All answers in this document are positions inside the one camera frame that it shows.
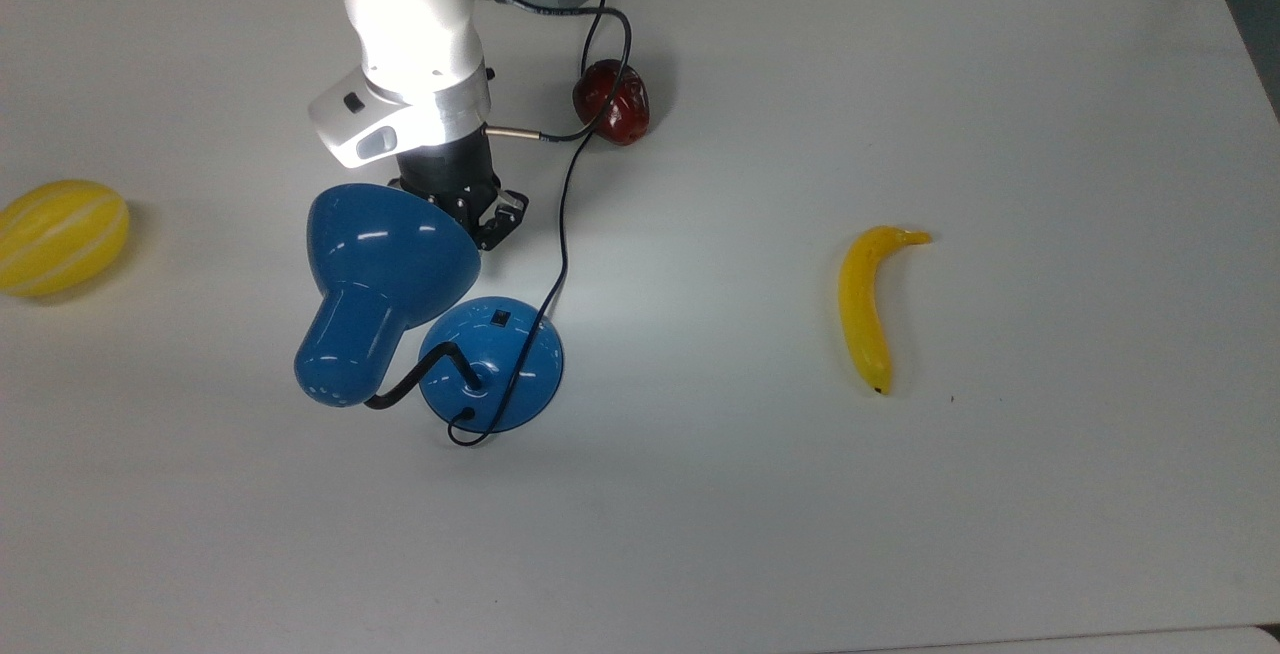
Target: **power cord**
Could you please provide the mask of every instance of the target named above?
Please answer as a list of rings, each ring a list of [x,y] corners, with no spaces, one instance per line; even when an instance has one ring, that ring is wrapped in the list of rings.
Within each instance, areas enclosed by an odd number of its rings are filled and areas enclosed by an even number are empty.
[[[449,420],[449,442],[457,445],[476,445],[489,439],[489,436],[498,429],[499,422],[502,422],[503,413],[507,412],[507,404],[511,403],[512,394],[516,393],[516,384],[520,381],[520,370],[525,366],[525,360],[529,358],[529,352],[534,349],[534,342],[538,340],[539,326],[543,319],[547,316],[547,310],[552,306],[556,296],[559,294],[561,288],[564,285],[564,279],[568,276],[568,239],[564,234],[564,202],[568,198],[568,184],[573,177],[573,166],[577,165],[577,157],[581,156],[582,148],[586,148],[586,143],[590,142],[594,131],[588,133],[582,138],[582,143],[577,145],[577,151],[573,152],[573,157],[568,161],[568,168],[564,170],[564,183],[561,187],[561,200],[559,207],[557,209],[557,229],[559,232],[559,244],[561,244],[561,270],[556,276],[556,284],[547,292],[547,297],[543,299],[543,305],[538,307],[538,314],[534,316],[534,323],[529,328],[529,335],[525,338],[525,346],[520,348],[520,355],[516,357],[516,365],[511,370],[511,379],[507,380],[507,388],[502,393],[502,401],[498,402],[498,410],[493,415],[493,421],[489,426],[475,439],[458,439],[456,434],[458,426],[457,422],[467,421],[475,417],[475,412],[471,408],[462,410],[452,420]]]

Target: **banana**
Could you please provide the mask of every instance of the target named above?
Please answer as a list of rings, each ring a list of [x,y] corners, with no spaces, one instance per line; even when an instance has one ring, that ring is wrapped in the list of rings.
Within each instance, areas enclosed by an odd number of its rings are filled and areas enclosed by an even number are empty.
[[[933,238],[927,230],[873,227],[854,241],[840,267],[837,301],[845,344],[858,372],[879,394],[888,394],[893,362],[876,311],[876,273],[879,262],[892,252],[909,244],[928,244],[929,241]]]

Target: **table surface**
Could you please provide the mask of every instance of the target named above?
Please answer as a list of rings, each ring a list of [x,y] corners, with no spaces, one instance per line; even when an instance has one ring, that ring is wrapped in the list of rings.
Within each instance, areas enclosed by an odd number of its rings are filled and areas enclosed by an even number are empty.
[[[1222,0],[612,1],[654,127],[576,171],[554,402],[462,451],[416,397],[293,381],[307,206],[393,175],[307,122],[357,61],[340,0],[0,0],[0,198],[91,177],[134,219],[110,276],[0,302],[6,650],[1280,619],[1280,127]],[[576,125],[588,22],[476,22],[494,124]],[[494,143],[532,206],[471,294],[541,298],[570,154]],[[879,224],[936,235],[882,271],[888,398],[835,306]]]

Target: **yellow melon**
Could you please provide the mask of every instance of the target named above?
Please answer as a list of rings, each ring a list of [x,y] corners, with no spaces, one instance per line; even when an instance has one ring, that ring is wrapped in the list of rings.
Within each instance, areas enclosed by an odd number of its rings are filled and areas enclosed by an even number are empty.
[[[102,271],[129,234],[123,197],[92,180],[40,186],[0,211],[0,293],[41,297]]]

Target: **blue desk lamp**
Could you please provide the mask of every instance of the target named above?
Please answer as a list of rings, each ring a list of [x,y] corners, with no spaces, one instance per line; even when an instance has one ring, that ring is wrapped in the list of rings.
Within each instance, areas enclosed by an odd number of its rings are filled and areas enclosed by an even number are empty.
[[[471,235],[428,200],[389,186],[334,186],[311,206],[307,253],[324,301],[293,366],[316,402],[384,408],[421,379],[422,395],[442,420],[486,434],[527,422],[556,394],[563,355],[545,320],[518,385],[512,381],[532,307],[485,297],[449,311],[480,275],[480,253]],[[404,331],[434,317],[439,321],[419,366],[401,387],[378,395]],[[442,358],[453,366],[436,367]]]

